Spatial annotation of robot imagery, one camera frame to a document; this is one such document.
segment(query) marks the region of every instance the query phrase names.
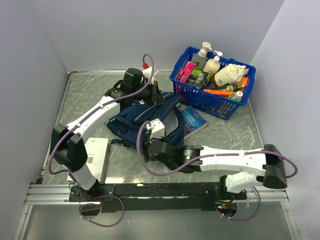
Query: gray marble tabletop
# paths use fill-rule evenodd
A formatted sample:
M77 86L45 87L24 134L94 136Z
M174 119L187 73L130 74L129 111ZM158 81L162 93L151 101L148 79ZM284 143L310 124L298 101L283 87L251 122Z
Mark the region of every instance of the gray marble tabletop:
M172 92L173 84L168 73L160 72L156 79L162 91ZM94 106L123 74L74 74L70 76L70 85L63 104L59 123L66 125ZM257 127L250 107L247 105L238 110L225 121L199 111L207 120L205 128L187 138L188 145L205 145L217 149L251 150L261 148ZM109 129L103 125L92 137L115 139ZM158 173L169 170L160 162L150 161L148 166ZM53 161L52 169L63 169ZM136 151L121 145L112 144L106 163L106 183L189 183L189 182L216 182L219 177L230 174L231 171L212 170L194 172L192 174L175 173L170 176L154 176L142 166ZM50 175L45 173L42 184L66 184L67 174Z

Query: blue backpack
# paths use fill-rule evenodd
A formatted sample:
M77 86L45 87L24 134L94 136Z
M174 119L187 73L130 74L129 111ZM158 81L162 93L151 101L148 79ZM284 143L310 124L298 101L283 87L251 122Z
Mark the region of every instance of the blue backpack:
M113 139L111 143L121 143L125 147L136 149L139 128L145 121L160 119L165 126L164 141L173 146L180 147L184 144L184 119L176 105L179 97L173 92L161 92L165 103L161 105L141 104L134 101L132 106L125 108L118 115L106 122L111 132L122 140ZM141 142L144 143L150 137L148 131L142 135Z

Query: gray bottle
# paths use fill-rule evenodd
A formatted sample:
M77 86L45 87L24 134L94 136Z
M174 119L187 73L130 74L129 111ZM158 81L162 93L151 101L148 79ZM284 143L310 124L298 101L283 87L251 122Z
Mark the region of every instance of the gray bottle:
M194 70L200 70L202 71L206 65L207 62L207 53L209 50L212 50L211 44L207 41L204 41L202 43L202 48L198 53L193 55L191 62L195 64Z

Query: gray wall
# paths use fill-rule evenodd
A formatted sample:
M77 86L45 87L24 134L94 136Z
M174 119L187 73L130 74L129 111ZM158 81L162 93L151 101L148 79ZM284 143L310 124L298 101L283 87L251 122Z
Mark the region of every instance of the gray wall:
M250 99L263 142L299 167L287 192L304 240L320 239L319 7L315 0L285 0L252 60Z
M250 63L284 0L27 0L67 71L172 70L203 41Z
M0 7L0 239L13 237L39 176L67 80L25 0Z

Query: plastic basket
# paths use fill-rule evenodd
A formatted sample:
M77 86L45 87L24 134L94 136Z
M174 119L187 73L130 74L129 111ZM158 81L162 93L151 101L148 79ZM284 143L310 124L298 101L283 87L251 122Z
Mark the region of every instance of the plastic basket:
M248 78L246 88L243 91L243 97L241 102L233 101L228 98L213 95L203 90L196 88L193 85L182 83L178 81L179 70L183 69L188 61L191 61L194 54L198 53L199 49L195 47L188 47L184 54L182 54L179 60L176 62L174 69L170 75L170 79L173 82L174 94L180 97L180 103L192 106L207 114L228 120L231 115L240 106L244 106L248 102L249 95L255 83L256 68L254 66L236 61L234 59L226 59L220 57L220 68L224 68L228 64L246 65L249 69L246 77ZM207 58L213 59L215 55L212 52L208 52Z

